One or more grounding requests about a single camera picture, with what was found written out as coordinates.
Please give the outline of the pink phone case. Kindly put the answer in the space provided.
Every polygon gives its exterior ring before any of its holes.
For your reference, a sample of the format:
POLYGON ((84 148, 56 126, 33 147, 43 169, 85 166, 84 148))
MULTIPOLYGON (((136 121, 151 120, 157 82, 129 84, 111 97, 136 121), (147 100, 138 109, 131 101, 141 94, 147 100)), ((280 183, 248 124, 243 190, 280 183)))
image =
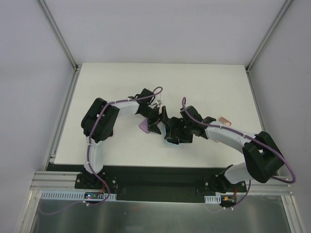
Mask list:
POLYGON ((225 126, 228 126, 228 127, 231 126, 231 122, 229 120, 227 120, 226 118, 224 118, 224 117, 218 118, 216 121, 214 121, 214 123, 218 124, 218 125, 225 125, 225 126))

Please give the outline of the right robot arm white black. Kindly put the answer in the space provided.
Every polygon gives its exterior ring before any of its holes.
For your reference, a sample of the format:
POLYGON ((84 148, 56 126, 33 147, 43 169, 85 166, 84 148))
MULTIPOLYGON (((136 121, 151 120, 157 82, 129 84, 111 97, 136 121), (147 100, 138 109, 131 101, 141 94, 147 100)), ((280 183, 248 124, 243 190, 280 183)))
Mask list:
POLYGON ((246 136, 212 117, 202 118, 193 106, 182 109, 180 114, 180 118, 169 118, 166 107, 161 109, 167 142, 192 143, 193 137, 197 136, 223 143, 244 156, 243 163, 229 165, 211 178, 208 184, 215 192, 226 193, 246 180, 266 183, 284 165, 283 156, 267 132, 246 136))

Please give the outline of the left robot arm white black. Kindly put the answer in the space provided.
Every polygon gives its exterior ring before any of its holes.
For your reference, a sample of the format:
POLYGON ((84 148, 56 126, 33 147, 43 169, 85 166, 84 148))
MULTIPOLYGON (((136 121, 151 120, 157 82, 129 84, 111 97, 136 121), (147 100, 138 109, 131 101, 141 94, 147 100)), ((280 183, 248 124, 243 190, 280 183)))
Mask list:
POLYGON ((101 98, 94 100, 81 122, 87 142, 83 172, 87 185, 93 189, 102 185, 100 194, 110 191, 99 173, 103 168, 104 141, 113 136, 113 128, 118 117, 141 115, 145 118, 139 125, 141 130, 145 133, 161 134, 158 124, 161 121, 159 106, 162 91, 163 87, 158 86, 153 91, 145 88, 141 93, 123 100, 105 101, 101 98))

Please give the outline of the purple phone black screen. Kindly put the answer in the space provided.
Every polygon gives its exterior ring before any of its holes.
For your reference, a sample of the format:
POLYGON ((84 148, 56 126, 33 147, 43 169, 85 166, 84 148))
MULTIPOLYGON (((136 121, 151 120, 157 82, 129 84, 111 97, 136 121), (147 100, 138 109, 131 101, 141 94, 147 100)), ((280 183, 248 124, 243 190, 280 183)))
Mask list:
POLYGON ((149 134, 150 133, 150 130, 148 129, 148 119, 144 119, 140 124, 139 124, 139 128, 149 134))

